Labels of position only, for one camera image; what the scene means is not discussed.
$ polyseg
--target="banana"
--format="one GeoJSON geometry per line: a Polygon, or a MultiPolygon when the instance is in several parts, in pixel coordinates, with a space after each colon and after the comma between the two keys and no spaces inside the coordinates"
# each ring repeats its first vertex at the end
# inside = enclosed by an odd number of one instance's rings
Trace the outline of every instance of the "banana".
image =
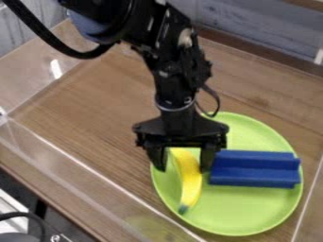
{"type": "Polygon", "coordinates": [[[181,198],[177,212],[183,215],[196,205],[201,192],[201,173],[192,153],[184,148],[171,148],[171,156],[181,179],[181,198]]]}

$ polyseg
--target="black cable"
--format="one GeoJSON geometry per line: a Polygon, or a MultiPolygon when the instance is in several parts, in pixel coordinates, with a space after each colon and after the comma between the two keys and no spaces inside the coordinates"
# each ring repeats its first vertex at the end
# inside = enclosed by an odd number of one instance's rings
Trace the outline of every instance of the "black cable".
{"type": "Polygon", "coordinates": [[[217,102],[217,108],[213,111],[213,113],[208,113],[207,111],[204,111],[204,109],[201,108],[201,106],[199,105],[197,102],[196,102],[196,106],[200,109],[200,111],[204,113],[205,116],[208,116],[209,118],[213,118],[213,117],[216,117],[216,115],[219,113],[219,109],[220,109],[219,94],[217,94],[217,92],[207,84],[203,85],[201,89],[216,100],[216,102],[217,102]]]}
{"type": "Polygon", "coordinates": [[[32,219],[37,223],[39,228],[40,228],[40,240],[39,241],[40,242],[45,242],[45,226],[44,226],[44,222],[33,214],[21,213],[21,212],[6,213],[6,214],[0,215],[0,222],[4,221],[4,220],[12,219],[14,217],[21,217],[21,216],[32,219]]]}
{"type": "Polygon", "coordinates": [[[93,50],[88,52],[79,52],[77,50],[72,49],[49,31],[47,26],[39,21],[34,17],[33,13],[28,10],[25,5],[21,3],[20,0],[2,0],[8,8],[28,26],[28,28],[34,32],[39,38],[51,45],[59,52],[65,54],[69,57],[77,59],[93,59],[97,58],[113,44],[109,45],[99,45],[93,50]]]}

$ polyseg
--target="blue sponge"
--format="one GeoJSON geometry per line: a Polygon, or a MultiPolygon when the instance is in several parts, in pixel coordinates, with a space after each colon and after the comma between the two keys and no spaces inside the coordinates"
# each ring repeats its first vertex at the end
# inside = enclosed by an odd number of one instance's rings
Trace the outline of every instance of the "blue sponge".
{"type": "Polygon", "coordinates": [[[299,165],[292,153],[223,150],[213,162],[209,183],[291,189],[300,183],[299,165]]]}

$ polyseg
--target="green plate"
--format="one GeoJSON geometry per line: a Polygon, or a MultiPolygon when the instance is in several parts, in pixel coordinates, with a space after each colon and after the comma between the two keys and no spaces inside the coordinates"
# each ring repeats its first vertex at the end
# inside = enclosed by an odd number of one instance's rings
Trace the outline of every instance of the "green plate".
{"type": "MultiPolygon", "coordinates": [[[[219,113],[216,120],[229,126],[228,149],[289,151],[287,140],[265,124],[229,112],[219,113]]],[[[199,157],[199,150],[189,148],[199,157]]],[[[181,216],[180,178],[172,162],[167,172],[151,169],[156,192],[172,212],[203,231],[221,235],[243,236],[261,233],[281,224],[293,212],[303,192],[301,183],[293,189],[253,188],[208,185],[204,175],[201,195],[196,206],[181,216]]]]}

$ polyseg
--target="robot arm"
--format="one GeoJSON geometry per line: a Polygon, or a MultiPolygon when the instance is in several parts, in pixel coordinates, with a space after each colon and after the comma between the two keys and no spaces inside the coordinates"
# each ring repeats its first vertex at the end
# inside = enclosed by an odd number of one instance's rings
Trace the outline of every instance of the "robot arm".
{"type": "MultiPolygon", "coordinates": [[[[136,124],[133,131],[155,167],[165,170],[168,147],[197,147],[200,170],[209,170],[216,152],[225,147],[228,127],[196,111],[196,93],[209,91],[205,81],[212,64],[204,58],[191,20],[164,0],[56,1],[69,9],[85,39],[103,49],[124,41],[143,56],[153,75],[160,116],[136,124]]],[[[16,7],[12,1],[4,2],[16,7]]]]}

